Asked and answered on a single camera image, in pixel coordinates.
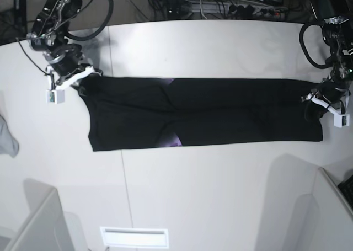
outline black pants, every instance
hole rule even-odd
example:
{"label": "black pants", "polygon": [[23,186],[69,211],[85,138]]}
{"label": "black pants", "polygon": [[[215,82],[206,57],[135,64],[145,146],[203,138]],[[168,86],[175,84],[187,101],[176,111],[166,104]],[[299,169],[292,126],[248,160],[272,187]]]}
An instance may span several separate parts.
{"label": "black pants", "polygon": [[289,79],[88,77],[79,94],[94,151],[263,141],[321,141],[300,97],[314,83]]}

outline gray cloth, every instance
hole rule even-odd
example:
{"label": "gray cloth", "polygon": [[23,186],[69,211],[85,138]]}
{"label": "gray cloth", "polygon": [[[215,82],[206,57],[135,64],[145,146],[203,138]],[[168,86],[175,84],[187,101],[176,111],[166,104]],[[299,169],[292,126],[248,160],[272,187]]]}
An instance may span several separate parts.
{"label": "gray cloth", "polygon": [[12,137],[6,121],[0,116],[0,154],[15,157],[18,154],[18,142]]}

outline vent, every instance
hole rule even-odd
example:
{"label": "vent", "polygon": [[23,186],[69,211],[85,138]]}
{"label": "vent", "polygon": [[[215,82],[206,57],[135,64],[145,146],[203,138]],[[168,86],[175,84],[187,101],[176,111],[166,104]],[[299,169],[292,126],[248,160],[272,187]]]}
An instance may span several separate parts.
{"label": "vent", "polygon": [[101,227],[100,230],[107,247],[169,249],[167,229]]}

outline cloth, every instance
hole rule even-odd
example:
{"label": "cloth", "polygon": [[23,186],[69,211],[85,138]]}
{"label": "cloth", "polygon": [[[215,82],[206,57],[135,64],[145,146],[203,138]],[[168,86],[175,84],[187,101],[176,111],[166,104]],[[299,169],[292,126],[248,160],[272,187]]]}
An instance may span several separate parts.
{"label": "cloth", "polygon": [[321,141],[300,102],[316,84],[289,79],[87,77],[94,151],[263,141]]}
{"label": "cloth", "polygon": [[18,154],[18,142],[12,137],[6,121],[0,116],[0,154],[15,157]]}

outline white table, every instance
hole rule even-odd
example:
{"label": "white table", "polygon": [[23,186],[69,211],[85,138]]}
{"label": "white table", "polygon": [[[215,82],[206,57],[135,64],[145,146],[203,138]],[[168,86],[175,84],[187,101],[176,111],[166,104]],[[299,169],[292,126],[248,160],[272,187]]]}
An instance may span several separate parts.
{"label": "white table", "polygon": [[[111,26],[84,51],[114,77],[292,78],[319,82],[298,41],[300,25],[238,20]],[[328,48],[310,28],[306,44]],[[41,53],[25,49],[42,68]],[[0,113],[20,143],[0,156],[0,226],[29,213],[27,179],[58,188],[88,247],[103,250],[99,226],[168,228],[172,251],[281,250],[297,198],[312,192],[318,166],[352,162],[353,128],[322,119],[324,141],[265,142],[93,153],[89,114],[74,90],[45,103],[47,79],[18,44],[0,47]]]}

